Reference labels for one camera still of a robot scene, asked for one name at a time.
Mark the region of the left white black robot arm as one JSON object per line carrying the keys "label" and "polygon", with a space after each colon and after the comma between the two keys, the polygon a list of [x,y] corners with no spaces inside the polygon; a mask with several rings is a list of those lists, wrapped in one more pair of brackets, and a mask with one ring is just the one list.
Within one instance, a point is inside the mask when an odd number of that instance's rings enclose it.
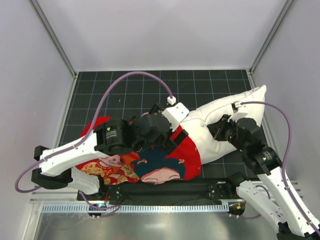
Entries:
{"label": "left white black robot arm", "polygon": [[169,155],[188,136],[182,131],[177,140],[171,138],[189,113],[181,102],[167,108],[155,104],[148,114],[131,120],[110,118],[60,147],[37,146],[34,158],[39,167],[32,171],[31,181],[48,190],[71,187],[101,200],[106,194],[103,178],[83,173],[77,165],[114,155],[142,154],[149,148]]}

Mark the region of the white pillow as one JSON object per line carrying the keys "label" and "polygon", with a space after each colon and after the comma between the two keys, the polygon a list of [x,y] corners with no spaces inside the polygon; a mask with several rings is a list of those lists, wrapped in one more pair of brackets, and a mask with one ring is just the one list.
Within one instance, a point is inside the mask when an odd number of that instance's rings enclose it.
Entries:
{"label": "white pillow", "polygon": [[234,115],[232,104],[236,102],[264,102],[267,86],[262,85],[240,94],[213,100],[189,112],[180,123],[188,136],[195,143],[201,163],[214,162],[236,150],[227,141],[217,141],[208,129],[208,125],[218,122],[223,115]]}

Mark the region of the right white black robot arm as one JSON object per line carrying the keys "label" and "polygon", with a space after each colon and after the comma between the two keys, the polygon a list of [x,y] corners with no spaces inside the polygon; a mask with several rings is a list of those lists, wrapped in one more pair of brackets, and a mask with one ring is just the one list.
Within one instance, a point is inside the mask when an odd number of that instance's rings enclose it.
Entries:
{"label": "right white black robot arm", "polygon": [[263,141],[263,131],[252,118],[237,121],[223,115],[208,125],[213,139],[229,142],[245,165],[259,178],[274,200],[260,193],[241,172],[230,175],[225,192],[249,203],[275,229],[279,240],[318,240],[320,221],[308,210],[290,182],[278,154]]}

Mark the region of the red cartoon print pillowcase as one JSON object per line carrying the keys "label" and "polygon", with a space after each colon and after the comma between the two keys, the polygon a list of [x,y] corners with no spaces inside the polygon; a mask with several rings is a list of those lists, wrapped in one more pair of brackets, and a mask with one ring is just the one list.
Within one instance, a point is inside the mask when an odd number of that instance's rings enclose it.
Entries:
{"label": "red cartoon print pillowcase", "polygon": [[101,176],[106,185],[139,181],[158,185],[191,180],[202,173],[200,154],[189,136],[171,154],[153,146],[139,153],[91,159],[76,168],[88,175]]}

